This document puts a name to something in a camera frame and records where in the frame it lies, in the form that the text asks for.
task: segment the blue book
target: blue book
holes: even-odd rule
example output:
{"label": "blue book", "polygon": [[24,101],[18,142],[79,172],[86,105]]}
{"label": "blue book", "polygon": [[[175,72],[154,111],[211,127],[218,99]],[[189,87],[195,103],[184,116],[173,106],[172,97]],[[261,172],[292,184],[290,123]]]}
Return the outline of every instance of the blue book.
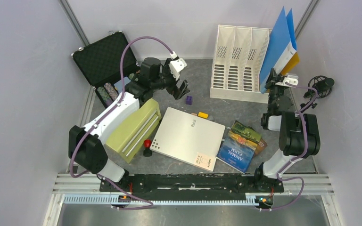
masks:
{"label": "blue book", "polygon": [[216,158],[246,173],[261,138],[252,128],[235,121]]}
{"label": "blue book", "polygon": [[285,9],[282,8],[277,22],[270,33],[269,45],[260,70],[260,92],[266,92],[266,82],[270,71],[274,68],[277,74],[281,73],[285,65],[296,53],[296,38],[293,24],[292,10],[285,16]]}

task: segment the purple block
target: purple block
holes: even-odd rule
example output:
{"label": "purple block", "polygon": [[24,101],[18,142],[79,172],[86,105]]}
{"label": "purple block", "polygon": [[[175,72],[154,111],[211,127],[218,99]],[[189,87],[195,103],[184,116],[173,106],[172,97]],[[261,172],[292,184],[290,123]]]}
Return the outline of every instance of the purple block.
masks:
{"label": "purple block", "polygon": [[192,105],[192,97],[187,96],[187,99],[185,100],[185,103],[188,104],[188,105]]}

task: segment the rolled fabric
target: rolled fabric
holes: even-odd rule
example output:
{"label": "rolled fabric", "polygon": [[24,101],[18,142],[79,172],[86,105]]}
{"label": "rolled fabric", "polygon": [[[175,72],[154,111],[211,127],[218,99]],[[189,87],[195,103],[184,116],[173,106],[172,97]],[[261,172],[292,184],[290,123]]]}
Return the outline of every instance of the rolled fabric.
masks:
{"label": "rolled fabric", "polygon": [[112,86],[112,84],[110,84],[109,82],[106,83],[104,85],[106,91],[108,92],[110,98],[112,98],[112,100],[116,100],[116,98],[118,97],[118,93],[116,92],[115,88]]}
{"label": "rolled fabric", "polygon": [[99,87],[97,91],[100,97],[102,98],[103,102],[105,102],[106,106],[109,106],[113,103],[112,99],[110,98],[109,94],[106,92],[105,88]]}

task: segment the black case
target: black case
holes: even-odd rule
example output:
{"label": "black case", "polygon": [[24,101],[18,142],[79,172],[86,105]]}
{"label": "black case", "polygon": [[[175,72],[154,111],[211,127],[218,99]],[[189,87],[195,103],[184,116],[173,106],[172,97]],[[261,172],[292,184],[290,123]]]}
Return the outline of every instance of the black case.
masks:
{"label": "black case", "polygon": [[[124,33],[115,32],[72,54],[74,62],[89,84],[95,87],[95,93],[105,108],[108,106],[103,102],[97,88],[107,82],[113,85],[120,81],[120,58],[127,45],[128,41]],[[129,48],[124,57],[124,76],[138,70],[137,59]]]}

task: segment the gray table surface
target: gray table surface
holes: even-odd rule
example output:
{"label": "gray table surface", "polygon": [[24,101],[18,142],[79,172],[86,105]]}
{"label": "gray table surface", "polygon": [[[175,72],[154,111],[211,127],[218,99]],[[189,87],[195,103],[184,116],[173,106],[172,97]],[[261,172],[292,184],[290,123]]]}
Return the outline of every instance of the gray table surface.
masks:
{"label": "gray table surface", "polygon": [[[186,60],[188,67],[181,73],[181,79],[186,79],[191,92],[188,96],[193,96],[193,104],[185,104],[185,96],[176,101],[167,91],[160,90],[154,93],[153,98],[159,103],[162,116],[168,107],[172,107],[187,113],[205,112],[214,117],[214,121],[226,127],[232,126],[235,120],[246,126],[252,126],[257,132],[262,134],[262,138],[268,146],[257,157],[253,158],[248,173],[253,173],[255,169],[264,161],[267,161],[278,149],[279,133],[264,130],[260,126],[260,118],[266,112],[267,104],[259,104],[244,101],[234,101],[226,99],[210,98],[210,80],[212,59]],[[104,106],[95,97],[91,120],[104,111]],[[198,167],[183,163],[176,159],[153,152],[151,157],[144,157],[140,150],[134,159],[127,164],[120,156],[108,150],[108,155],[115,163],[128,170],[130,173],[205,173],[208,171]],[[236,169],[228,166],[222,161],[216,161],[215,173],[239,173]],[[294,164],[287,172],[313,173],[316,172],[312,157],[301,160]]]}

